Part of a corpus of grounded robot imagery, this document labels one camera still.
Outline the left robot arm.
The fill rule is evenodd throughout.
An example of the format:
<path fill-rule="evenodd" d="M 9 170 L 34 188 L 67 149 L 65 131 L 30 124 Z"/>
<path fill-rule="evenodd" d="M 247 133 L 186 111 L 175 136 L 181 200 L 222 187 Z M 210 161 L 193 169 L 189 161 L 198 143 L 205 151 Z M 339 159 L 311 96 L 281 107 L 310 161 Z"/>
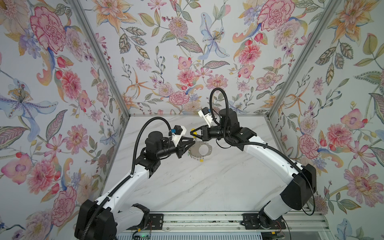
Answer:
<path fill-rule="evenodd" d="M 136 233 L 150 224 L 150 209 L 134 203 L 132 193 L 145 183 L 159 168 L 161 161 L 175 154 L 181 158 L 195 144 L 185 136 L 183 126 L 175 126 L 168 137 L 159 131 L 151 132 L 145 148 L 133 161 L 135 169 L 118 184 L 95 201 L 87 200 L 80 208 L 75 237 L 79 240 L 113 240 L 129 229 Z"/>

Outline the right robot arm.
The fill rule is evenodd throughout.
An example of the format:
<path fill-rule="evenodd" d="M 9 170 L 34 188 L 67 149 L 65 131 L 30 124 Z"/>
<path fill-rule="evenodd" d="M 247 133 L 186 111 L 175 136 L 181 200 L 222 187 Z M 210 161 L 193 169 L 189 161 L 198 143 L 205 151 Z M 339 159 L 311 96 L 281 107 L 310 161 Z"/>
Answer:
<path fill-rule="evenodd" d="M 307 164 L 301 165 L 285 154 L 268 145 L 253 130 L 240 126 L 237 114 L 229 109 L 219 112 L 216 123 L 211 111 L 203 108 L 198 112 L 206 122 L 199 127 L 201 134 L 191 131 L 191 135 L 204 141 L 223 139 L 230 146 L 255 157 L 271 169 L 285 184 L 286 188 L 264 205 L 257 215 L 259 225 L 268 228 L 273 222 L 291 210 L 300 211 L 314 196 L 316 191 L 316 170 Z"/>

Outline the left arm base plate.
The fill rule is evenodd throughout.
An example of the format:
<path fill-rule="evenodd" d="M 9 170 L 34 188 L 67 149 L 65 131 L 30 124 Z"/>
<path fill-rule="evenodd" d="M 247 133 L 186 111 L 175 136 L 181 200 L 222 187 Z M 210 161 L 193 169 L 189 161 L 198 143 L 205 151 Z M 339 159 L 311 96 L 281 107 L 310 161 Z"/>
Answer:
<path fill-rule="evenodd" d="M 164 214 L 147 214 L 139 224 L 133 225 L 127 230 L 162 230 L 164 223 Z"/>

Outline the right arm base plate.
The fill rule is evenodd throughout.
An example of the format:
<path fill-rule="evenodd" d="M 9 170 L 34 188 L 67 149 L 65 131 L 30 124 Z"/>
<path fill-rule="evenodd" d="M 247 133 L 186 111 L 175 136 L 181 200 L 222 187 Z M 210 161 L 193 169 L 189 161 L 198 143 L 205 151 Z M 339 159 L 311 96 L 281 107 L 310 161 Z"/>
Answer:
<path fill-rule="evenodd" d="M 283 217 L 280 216 L 276 220 L 271 220 L 268 216 L 259 213 L 242 214 L 243 220 L 240 225 L 246 230 L 285 230 L 287 228 Z"/>

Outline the aluminium mounting rail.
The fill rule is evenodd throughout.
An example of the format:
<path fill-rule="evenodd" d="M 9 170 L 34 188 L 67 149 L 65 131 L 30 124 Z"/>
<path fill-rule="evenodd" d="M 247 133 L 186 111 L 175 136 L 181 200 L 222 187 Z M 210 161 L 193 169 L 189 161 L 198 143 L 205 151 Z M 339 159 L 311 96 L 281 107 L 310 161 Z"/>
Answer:
<path fill-rule="evenodd" d="M 153 212 L 161 214 L 161 220 L 154 221 L 146 232 L 245 232 L 245 231 L 283 231 L 286 234 L 295 232 L 318 232 L 329 234 L 330 228 L 325 217 L 315 212 L 308 216 L 302 211 L 290 211 L 278 219 L 270 228 L 254 224 L 246 227 L 243 215 L 256 215 L 257 212 Z"/>

